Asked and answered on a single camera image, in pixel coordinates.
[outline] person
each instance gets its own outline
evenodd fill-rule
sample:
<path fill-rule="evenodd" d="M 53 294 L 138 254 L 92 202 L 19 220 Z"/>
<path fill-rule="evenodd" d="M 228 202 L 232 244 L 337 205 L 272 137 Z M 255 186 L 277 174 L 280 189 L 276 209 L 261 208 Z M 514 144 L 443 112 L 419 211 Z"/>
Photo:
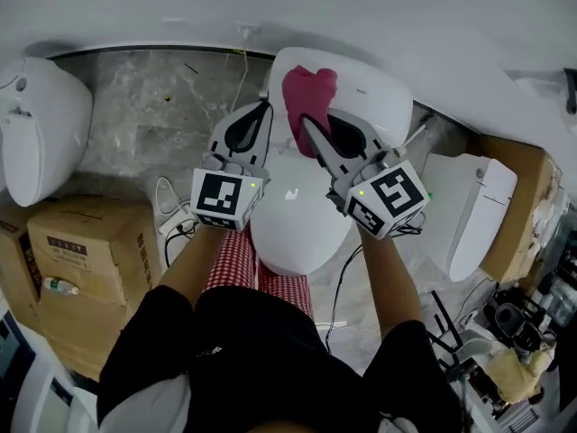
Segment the person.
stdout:
<path fill-rule="evenodd" d="M 382 335 L 364 376 L 322 344 L 306 276 L 258 264 L 250 229 L 201 226 L 102 370 L 101 431 L 461 431 L 392 239 L 361 238 Z"/>

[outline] plastic bottle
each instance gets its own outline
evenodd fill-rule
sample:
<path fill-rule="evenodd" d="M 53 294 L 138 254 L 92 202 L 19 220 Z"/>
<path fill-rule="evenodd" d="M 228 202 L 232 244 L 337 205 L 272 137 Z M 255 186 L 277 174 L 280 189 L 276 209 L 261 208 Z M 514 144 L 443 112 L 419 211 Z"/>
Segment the plastic bottle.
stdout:
<path fill-rule="evenodd" d="M 78 295 L 80 293 L 77 286 L 68 281 L 64 281 L 63 279 L 45 278 L 42 285 L 44 286 L 44 289 L 51 290 L 59 295 L 70 296 Z"/>

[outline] red checkered fabric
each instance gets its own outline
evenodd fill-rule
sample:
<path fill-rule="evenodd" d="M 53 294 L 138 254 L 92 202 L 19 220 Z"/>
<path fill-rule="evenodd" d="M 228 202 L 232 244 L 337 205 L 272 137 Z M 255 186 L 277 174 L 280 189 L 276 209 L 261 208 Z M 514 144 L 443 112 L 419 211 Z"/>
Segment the red checkered fabric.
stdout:
<path fill-rule="evenodd" d="M 224 285 L 255 289 L 257 257 L 247 227 L 241 233 L 230 231 L 210 271 L 205 290 Z M 307 276 L 279 276 L 258 264 L 259 290 L 284 299 L 313 318 Z"/>

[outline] floor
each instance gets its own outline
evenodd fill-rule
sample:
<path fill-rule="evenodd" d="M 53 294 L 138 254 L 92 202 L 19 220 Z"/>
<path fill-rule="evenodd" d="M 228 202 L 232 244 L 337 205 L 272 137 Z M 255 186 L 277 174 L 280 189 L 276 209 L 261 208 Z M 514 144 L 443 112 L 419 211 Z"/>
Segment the floor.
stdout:
<path fill-rule="evenodd" d="M 212 128 L 234 101 L 243 76 L 243 57 L 210 51 L 110 51 L 71 56 L 57 63 L 94 94 L 86 154 L 60 194 L 153 200 L 157 179 L 164 176 L 181 200 L 188 199 L 192 171 L 201 162 Z M 270 60 L 249 58 L 237 107 L 258 100 L 270 66 Z M 415 106 L 412 129 L 424 114 L 426 110 Z M 444 155 L 463 152 L 469 133 L 436 117 L 409 145 L 408 159 L 420 172 L 431 151 Z M 172 209 L 170 202 L 162 207 L 164 211 Z M 155 207 L 157 226 L 164 218 Z M 317 323 L 330 321 L 343 264 L 359 243 L 354 228 L 334 258 L 309 276 Z M 402 237 L 396 243 L 417 285 L 427 327 L 435 332 L 438 309 L 430 292 L 436 290 L 449 315 L 456 318 L 469 293 L 487 276 L 477 271 L 466 281 L 453 283 L 419 249 L 417 236 Z M 172 248 L 182 245 L 175 243 Z M 489 289 L 492 285 L 485 281 L 466 300 L 461 315 L 474 308 Z M 336 321 L 343 327 L 331 335 L 334 354 L 362 372 L 380 338 L 361 255 L 345 274 Z"/>

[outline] toilet seat lid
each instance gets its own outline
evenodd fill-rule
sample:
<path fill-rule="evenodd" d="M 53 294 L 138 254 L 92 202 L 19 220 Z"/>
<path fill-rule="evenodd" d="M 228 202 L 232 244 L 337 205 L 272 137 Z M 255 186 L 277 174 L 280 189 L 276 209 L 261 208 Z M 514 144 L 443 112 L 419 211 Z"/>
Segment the toilet seat lid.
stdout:
<path fill-rule="evenodd" d="M 6 187 L 14 201 L 28 207 L 37 199 L 41 181 L 41 137 L 29 115 L 0 116 Z"/>
<path fill-rule="evenodd" d="M 313 159 L 269 150 L 270 183 L 251 216 L 259 258 L 287 276 L 309 274 L 325 264 L 348 234 L 352 220 L 325 196 L 329 173 Z"/>

